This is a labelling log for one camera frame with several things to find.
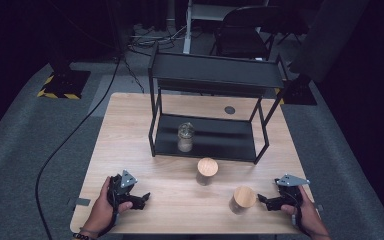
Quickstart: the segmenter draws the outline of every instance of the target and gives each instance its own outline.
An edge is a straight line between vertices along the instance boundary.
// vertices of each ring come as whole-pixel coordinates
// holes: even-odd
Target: dark background
[[[29,78],[48,63],[40,35],[43,26],[23,20],[26,2],[0,0],[0,119]],[[46,1],[40,2],[43,16],[67,60],[102,60],[113,54],[113,48],[85,37]],[[125,4],[120,11],[125,11],[121,12],[121,22],[126,26],[137,21],[152,24],[146,21],[166,14],[152,12],[155,7],[149,4],[156,1],[146,5],[137,2],[135,6],[120,2]],[[115,44],[105,1],[54,3],[99,41]],[[370,1],[329,74],[317,87],[384,205],[384,1]]]

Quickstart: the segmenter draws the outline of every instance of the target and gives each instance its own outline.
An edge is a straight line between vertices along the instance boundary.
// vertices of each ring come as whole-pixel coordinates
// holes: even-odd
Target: hand
[[[323,224],[322,220],[319,217],[319,214],[314,207],[314,204],[308,198],[307,193],[305,192],[302,186],[298,186],[301,195],[302,195],[302,219],[301,223],[304,229],[310,234],[311,239],[330,239],[329,232],[326,229],[326,226]],[[297,214],[297,210],[294,206],[282,205],[281,210],[286,212],[289,215]]]
[[[113,207],[107,200],[108,186],[110,185],[110,177],[107,177],[101,192],[95,204],[92,207],[92,211],[87,219],[83,230],[80,234],[97,238],[98,234],[104,230],[111,222]],[[133,206],[132,202],[125,202],[118,206],[118,212],[122,213]]]

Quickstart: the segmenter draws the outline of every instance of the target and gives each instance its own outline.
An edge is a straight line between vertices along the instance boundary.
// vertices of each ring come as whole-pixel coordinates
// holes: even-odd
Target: wooden table
[[[149,99],[148,94],[112,95],[79,196],[91,199],[91,203],[76,207],[70,226],[73,232],[89,216],[106,176],[126,169],[138,179],[131,194],[151,192],[151,196],[144,210],[123,213],[113,233],[298,233],[289,216],[280,211],[269,212],[258,201],[243,215],[232,213],[228,206],[239,186],[272,198],[279,196],[274,178],[285,173],[305,178],[280,108],[267,126],[271,146],[260,162],[254,165],[216,159],[217,174],[210,185],[202,186],[196,182],[200,159],[152,157],[148,140],[152,119]],[[247,119],[255,105],[255,99],[250,98],[164,95],[163,99],[167,112],[231,119]],[[273,100],[263,100],[263,110],[272,104]],[[236,113],[225,113],[226,106],[234,107]],[[255,131],[261,132],[259,120],[254,125]],[[256,151],[264,144],[260,135],[255,134]],[[305,188],[312,199],[308,186]]]

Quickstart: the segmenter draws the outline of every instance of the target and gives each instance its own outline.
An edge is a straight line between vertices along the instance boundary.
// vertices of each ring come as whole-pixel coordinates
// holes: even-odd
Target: black chair
[[[276,6],[244,6],[228,13],[219,28],[215,30],[217,56],[233,58],[270,57],[274,37],[283,20],[282,10]],[[256,28],[269,34],[266,40]]]

